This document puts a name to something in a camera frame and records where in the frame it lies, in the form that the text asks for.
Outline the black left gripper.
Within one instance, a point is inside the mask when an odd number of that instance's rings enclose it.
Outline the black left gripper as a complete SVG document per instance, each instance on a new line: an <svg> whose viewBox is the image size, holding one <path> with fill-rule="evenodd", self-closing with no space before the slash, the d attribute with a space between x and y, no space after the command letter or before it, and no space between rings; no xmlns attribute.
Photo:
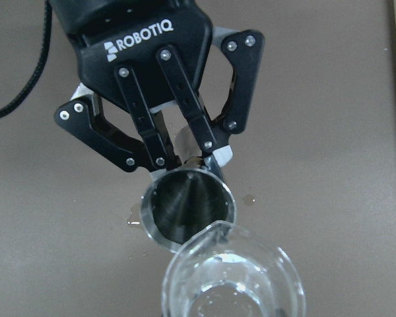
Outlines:
<svg viewBox="0 0 396 317"><path fill-rule="evenodd" d="M94 91L60 106L54 114L58 126L125 172L172 170L180 157L162 111L153 114L148 106L174 99L202 156L213 157L219 167L230 162L229 138L242 133L248 120L262 33L216 29L213 37L210 18L194 1L50 5L74 47L81 82ZM232 67L227 101L213 120L197 92L212 40ZM106 119L102 97L131 116L140 140Z"/></svg>

